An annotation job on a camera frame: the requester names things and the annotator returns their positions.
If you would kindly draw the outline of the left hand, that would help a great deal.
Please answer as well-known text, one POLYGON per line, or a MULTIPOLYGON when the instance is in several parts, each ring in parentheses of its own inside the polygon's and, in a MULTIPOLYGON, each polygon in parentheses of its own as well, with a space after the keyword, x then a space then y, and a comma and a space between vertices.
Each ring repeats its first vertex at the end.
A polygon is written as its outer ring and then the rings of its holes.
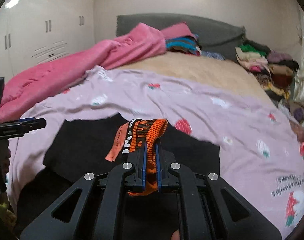
POLYGON ((0 167, 3 175, 7 174, 10 170, 10 157, 11 151, 9 147, 8 140, 0 141, 0 167))

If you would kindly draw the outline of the right hand thumb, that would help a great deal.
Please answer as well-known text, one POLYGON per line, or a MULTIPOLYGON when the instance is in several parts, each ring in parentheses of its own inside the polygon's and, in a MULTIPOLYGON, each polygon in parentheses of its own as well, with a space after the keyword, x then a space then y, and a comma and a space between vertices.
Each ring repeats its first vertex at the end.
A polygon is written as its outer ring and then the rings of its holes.
POLYGON ((171 240, 180 240, 180 237, 179 237, 179 230, 176 230, 176 231, 172 234, 171 240))

